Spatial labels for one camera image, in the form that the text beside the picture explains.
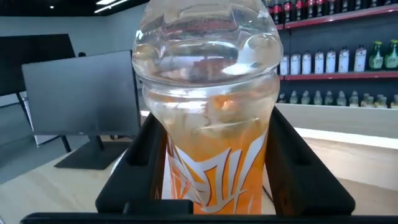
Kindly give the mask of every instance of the green bottle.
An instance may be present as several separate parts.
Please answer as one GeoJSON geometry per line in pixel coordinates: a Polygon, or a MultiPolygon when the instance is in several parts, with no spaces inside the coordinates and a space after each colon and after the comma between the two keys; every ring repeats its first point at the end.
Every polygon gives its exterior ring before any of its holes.
{"type": "Polygon", "coordinates": [[[398,40],[391,40],[391,45],[388,53],[384,56],[384,66],[386,70],[398,69],[398,40]]]}
{"type": "Polygon", "coordinates": [[[369,56],[369,66],[371,70],[380,70],[383,66],[383,57],[381,55],[381,42],[375,41],[373,51],[369,56]]]}

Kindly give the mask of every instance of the black monitor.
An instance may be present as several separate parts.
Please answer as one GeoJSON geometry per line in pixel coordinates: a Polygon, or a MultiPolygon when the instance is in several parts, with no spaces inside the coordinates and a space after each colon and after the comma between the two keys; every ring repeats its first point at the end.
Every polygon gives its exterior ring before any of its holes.
{"type": "Polygon", "coordinates": [[[115,52],[22,66],[34,134],[87,135],[90,142],[56,167],[105,169],[134,136],[140,113],[131,52],[115,52]]]}

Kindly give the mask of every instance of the monitor stand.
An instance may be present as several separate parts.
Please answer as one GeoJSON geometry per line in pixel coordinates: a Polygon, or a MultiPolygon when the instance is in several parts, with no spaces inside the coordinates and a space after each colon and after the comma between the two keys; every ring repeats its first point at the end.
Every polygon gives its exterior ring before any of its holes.
{"type": "Polygon", "coordinates": [[[99,136],[88,136],[90,141],[56,164],[56,168],[104,170],[130,145],[129,142],[102,142],[99,136]]]}

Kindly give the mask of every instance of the ceiling light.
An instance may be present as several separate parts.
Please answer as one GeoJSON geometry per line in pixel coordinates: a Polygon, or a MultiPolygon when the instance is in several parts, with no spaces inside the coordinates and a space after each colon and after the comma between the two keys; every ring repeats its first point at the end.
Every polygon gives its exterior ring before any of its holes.
{"type": "Polygon", "coordinates": [[[111,4],[114,1],[116,1],[116,0],[100,0],[99,2],[97,2],[97,4],[107,5],[107,4],[111,4]]]}
{"type": "Polygon", "coordinates": [[[118,4],[124,3],[124,2],[126,2],[126,1],[128,1],[128,0],[122,0],[122,1],[115,2],[115,3],[113,3],[113,4],[110,5],[110,6],[105,6],[105,7],[101,8],[101,9],[98,9],[98,10],[95,11],[94,13],[99,13],[99,12],[102,12],[102,11],[104,11],[104,10],[111,9],[113,6],[117,6],[118,4]]]}

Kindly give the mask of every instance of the red shelf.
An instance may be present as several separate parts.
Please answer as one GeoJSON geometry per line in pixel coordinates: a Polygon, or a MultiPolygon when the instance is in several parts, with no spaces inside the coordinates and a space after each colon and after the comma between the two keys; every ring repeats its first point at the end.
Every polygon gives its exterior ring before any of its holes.
{"type": "MultiPolygon", "coordinates": [[[[345,19],[354,19],[359,17],[366,17],[366,16],[373,16],[378,14],[385,14],[390,12],[397,12],[398,11],[398,4],[388,5],[388,6],[381,6],[381,7],[374,7],[369,9],[362,9],[353,12],[344,12],[335,14],[332,16],[322,16],[313,19],[305,19],[302,21],[296,22],[288,22],[285,24],[285,29],[303,27],[303,26],[312,26],[316,24],[322,24],[327,22],[334,22],[334,21],[341,21],[345,19]]],[[[283,26],[277,25],[277,29],[283,29],[283,26]]]]}
{"type": "Polygon", "coordinates": [[[398,71],[325,73],[321,75],[310,74],[310,75],[285,76],[285,80],[330,80],[330,79],[358,79],[358,78],[398,78],[398,71]]]}

